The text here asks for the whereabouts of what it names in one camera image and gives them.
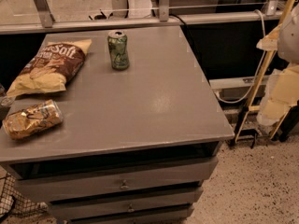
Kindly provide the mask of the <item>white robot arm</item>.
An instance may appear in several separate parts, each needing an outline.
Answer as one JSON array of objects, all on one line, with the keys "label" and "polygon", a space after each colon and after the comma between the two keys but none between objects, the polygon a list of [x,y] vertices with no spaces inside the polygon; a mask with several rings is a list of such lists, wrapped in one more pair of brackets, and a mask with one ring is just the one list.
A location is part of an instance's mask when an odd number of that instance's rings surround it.
[{"label": "white robot arm", "polygon": [[274,70],[266,84],[257,120],[270,126],[299,100],[299,5],[281,25],[258,42],[257,48],[277,51],[278,57],[289,63],[282,71]]}]

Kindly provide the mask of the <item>cream flat gripper finger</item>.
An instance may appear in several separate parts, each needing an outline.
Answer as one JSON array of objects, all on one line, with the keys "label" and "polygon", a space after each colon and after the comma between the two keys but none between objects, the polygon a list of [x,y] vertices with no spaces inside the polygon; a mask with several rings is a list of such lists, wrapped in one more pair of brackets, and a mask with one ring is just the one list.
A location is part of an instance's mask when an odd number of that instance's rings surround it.
[{"label": "cream flat gripper finger", "polygon": [[268,78],[257,120],[270,126],[279,121],[299,100],[299,27],[281,26],[278,57],[289,63],[282,71],[274,70]]}]

